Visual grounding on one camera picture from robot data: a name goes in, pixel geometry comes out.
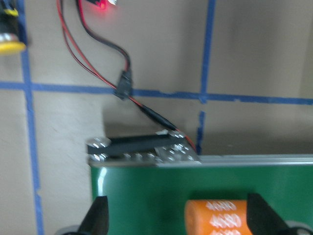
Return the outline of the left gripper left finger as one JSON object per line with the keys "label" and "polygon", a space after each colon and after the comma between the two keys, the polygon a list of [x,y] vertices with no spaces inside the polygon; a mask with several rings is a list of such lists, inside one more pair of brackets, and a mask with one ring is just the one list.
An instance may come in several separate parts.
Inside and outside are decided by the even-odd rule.
{"label": "left gripper left finger", "polygon": [[109,231],[109,206],[107,196],[97,196],[80,224],[79,235],[107,235]]}

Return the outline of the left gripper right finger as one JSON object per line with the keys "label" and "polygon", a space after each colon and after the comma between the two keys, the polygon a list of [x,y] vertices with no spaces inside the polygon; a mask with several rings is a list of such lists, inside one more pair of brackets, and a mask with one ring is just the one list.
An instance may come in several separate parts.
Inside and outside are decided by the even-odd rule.
{"label": "left gripper right finger", "polygon": [[311,235],[312,229],[289,226],[257,193],[247,195],[246,223],[253,235]]}

